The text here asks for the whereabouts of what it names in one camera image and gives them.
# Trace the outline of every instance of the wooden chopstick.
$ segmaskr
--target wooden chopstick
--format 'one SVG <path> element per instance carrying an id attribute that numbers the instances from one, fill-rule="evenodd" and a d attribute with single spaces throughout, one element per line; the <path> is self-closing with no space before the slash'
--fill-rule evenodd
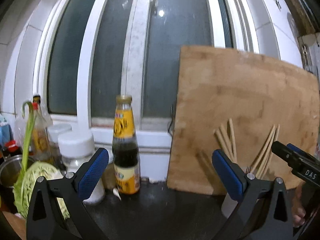
<path id="1" fill-rule="evenodd" d="M 232 153 L 232 146 L 231 146 L 231 142 L 230 142 L 230 139 L 228 137 L 228 134 L 227 134 L 227 131 L 226 129 L 224 128 L 223 124 L 220 125 L 220 131 L 221 131 L 221 134 L 222 134 L 222 137 L 223 137 L 223 140 L 224 142 L 226 143 L 227 145 L 227 148 L 228 148 L 228 151 L 230 153 L 230 156 L 232 156 L 232 159 L 234 161 L 234 155 Z"/>
<path id="2" fill-rule="evenodd" d="M 271 136 L 272 136 L 272 134 L 273 134 L 273 132 L 274 132 L 275 129 L 276 129 L 276 127 L 275 127 L 275 125 L 273 125 L 273 126 L 272 126 L 272 129 L 271 129 L 271 131 L 270 131 L 270 133 L 269 133 L 269 136 L 268 136 L 268 138 L 267 138 L 267 141 L 265 142 L 265 144 L 264 144 L 264 146 L 263 146 L 263 149 L 261 150 L 260 155 L 259 155 L 257 161 L 255 162 L 255 164 L 253 165 L 253 168 L 251 169 L 251 173 L 253 173 L 253 172 L 255 171 L 255 169 L 257 168 L 258 164 L 260 163 L 260 160 L 261 160 L 261 158 L 263 157 L 263 155 L 264 155 L 264 153 L 265 153 L 265 151 L 266 151 L 266 149 L 267 149 L 267 147 L 268 147 L 268 145 L 269 145 L 269 142 L 270 142 L 270 140 L 271 140 Z"/>
<path id="3" fill-rule="evenodd" d="M 231 118 L 229 118 L 229 126 L 230 126 L 233 158 L 235 160 L 235 163 L 237 163 L 236 138 L 235 138 L 235 131 L 233 130 L 233 122 Z"/>
<path id="4" fill-rule="evenodd" d="M 273 140 L 274 142 L 278 140 L 279 131 L 280 131 L 280 125 L 278 124 L 277 131 L 276 131 L 276 136 L 275 136 L 275 138 Z M 269 166 L 270 166 L 270 163 L 271 163 L 272 156 L 273 156 L 273 152 L 271 152 L 270 155 L 269 155 L 267 165 L 266 165 L 266 167 L 265 167 L 265 169 L 264 169 L 264 171 L 262 173 L 261 178 L 263 178 L 264 175 L 267 173 L 267 170 L 269 169 Z"/>
<path id="5" fill-rule="evenodd" d="M 263 157 L 263 160 L 262 160 L 262 162 L 261 162 L 261 165 L 260 165 L 260 167 L 259 167 L 259 169 L 258 169 L 258 171 L 257 171 L 257 173 L 256 173 L 256 177 L 257 177 L 258 179 L 261 178 L 261 175 L 262 175 L 262 173 L 263 173 L 263 171 L 264 171 L 264 169 L 265 169 L 265 167 L 266 167 L 266 165 L 267 165 L 267 160 L 268 160 L 268 158 L 269 158 L 269 153 L 270 153 L 270 151 L 271 151 L 271 146 L 272 146 L 273 140 L 274 140 L 274 138 L 275 138 L 275 135 L 276 135 L 276 130 L 274 129 L 274 130 L 273 130 L 273 133 L 272 133 L 271 140 L 269 141 L 269 144 L 268 144 L 267 151 L 266 151 L 266 153 L 265 153 L 265 155 L 264 155 L 264 157 Z"/>
<path id="6" fill-rule="evenodd" d="M 222 138 L 221 132 L 219 131 L 219 129 L 215 130 L 214 132 L 215 132 L 215 134 L 216 134 L 216 136 L 218 138 L 218 141 L 220 143 L 220 146 L 221 146 L 222 150 L 228 156 L 228 158 L 233 162 L 233 158 L 232 158 L 231 154 L 229 153 L 229 150 L 228 150 L 228 148 L 226 146 L 226 143 L 224 142 L 224 140 Z"/>

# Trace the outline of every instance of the fork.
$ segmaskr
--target fork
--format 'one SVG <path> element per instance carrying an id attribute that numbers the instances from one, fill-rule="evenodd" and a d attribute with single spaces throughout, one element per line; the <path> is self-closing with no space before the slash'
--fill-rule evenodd
<path id="1" fill-rule="evenodd" d="M 247 169 L 245 170 L 245 174 L 250 173 L 250 171 L 251 171 L 251 166 L 247 166 Z"/>

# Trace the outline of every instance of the blue gripper pad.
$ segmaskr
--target blue gripper pad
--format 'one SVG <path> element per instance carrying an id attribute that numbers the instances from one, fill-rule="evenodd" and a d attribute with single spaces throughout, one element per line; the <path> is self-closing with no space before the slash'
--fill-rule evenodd
<path id="1" fill-rule="evenodd" d="M 294 152 L 296 152 L 296 153 L 298 153 L 298 154 L 300 154 L 300 155 L 302 155 L 302 156 L 305 156 L 305 152 L 304 151 L 302 151 L 300 148 L 298 148 L 297 146 L 295 146 L 295 145 L 293 145 L 293 144 L 291 144 L 291 143 L 288 143 L 287 144 L 287 147 L 290 149 L 290 150 L 292 150 L 292 151 L 294 151 Z"/>
<path id="2" fill-rule="evenodd" d="M 311 161 L 316 162 L 318 165 L 320 164 L 320 162 L 318 161 L 317 158 L 315 158 L 315 157 L 313 157 L 312 155 L 306 153 L 305 151 L 302 151 L 302 150 L 301 150 L 300 148 L 298 148 L 297 146 L 295 146 L 295 145 L 293 145 L 293 144 L 291 144 L 291 143 L 288 143 L 288 144 L 287 144 L 287 147 L 288 147 L 290 150 L 292 150 L 292 151 L 294 151 L 294 152 L 302 155 L 303 157 L 305 157 L 305 158 L 307 158 L 307 159 L 309 159 L 309 160 L 311 160 Z"/>
<path id="3" fill-rule="evenodd" d="M 80 200 L 88 199 L 109 162 L 109 153 L 99 148 L 92 158 L 76 172 L 75 187 Z"/>
<path id="4" fill-rule="evenodd" d="M 246 182 L 241 181 L 234 168 L 238 167 L 239 175 L 244 175 L 244 172 L 237 164 L 232 163 L 222 150 L 215 150 L 212 154 L 212 165 L 217 171 L 224 187 L 233 200 L 240 201 L 243 198 Z"/>

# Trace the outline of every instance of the metal screw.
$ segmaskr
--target metal screw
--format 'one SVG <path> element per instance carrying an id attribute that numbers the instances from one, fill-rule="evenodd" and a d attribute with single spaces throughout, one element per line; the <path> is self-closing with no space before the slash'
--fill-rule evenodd
<path id="1" fill-rule="evenodd" d="M 252 180 L 252 179 L 255 179 L 256 176 L 253 173 L 248 173 L 247 178 Z"/>
<path id="2" fill-rule="evenodd" d="M 44 177 L 43 177 L 43 176 L 40 176 L 40 177 L 37 179 L 38 182 L 42 182 L 43 180 L 44 180 Z"/>
<path id="3" fill-rule="evenodd" d="M 66 174 L 66 178 L 67 179 L 71 179 L 72 177 L 73 177 L 73 175 L 74 175 L 74 173 L 73 172 L 68 172 L 67 174 Z"/>
<path id="4" fill-rule="evenodd" d="M 282 184 L 283 183 L 283 179 L 281 179 L 280 177 L 277 177 L 276 178 L 276 182 L 278 182 L 279 184 Z"/>

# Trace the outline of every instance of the window glass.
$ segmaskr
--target window glass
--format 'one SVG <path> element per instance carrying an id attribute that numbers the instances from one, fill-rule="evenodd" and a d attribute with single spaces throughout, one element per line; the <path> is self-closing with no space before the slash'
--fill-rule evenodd
<path id="1" fill-rule="evenodd" d="M 78 64 L 84 30 L 95 0 L 70 0 L 52 46 L 48 70 L 50 113 L 76 114 Z"/>
<path id="2" fill-rule="evenodd" d="M 220 11 L 221 11 L 226 48 L 233 48 L 231 29 L 230 29 L 231 26 L 230 26 L 229 16 L 228 16 L 228 12 L 227 12 L 226 1 L 225 0 L 218 0 L 218 2 L 219 2 Z"/>
<path id="3" fill-rule="evenodd" d="M 91 116 L 113 118 L 132 0 L 108 0 L 97 36 L 91 81 Z"/>
<path id="4" fill-rule="evenodd" d="M 143 117 L 171 117 L 182 45 L 211 45 L 206 0 L 155 0 L 150 12 Z"/>

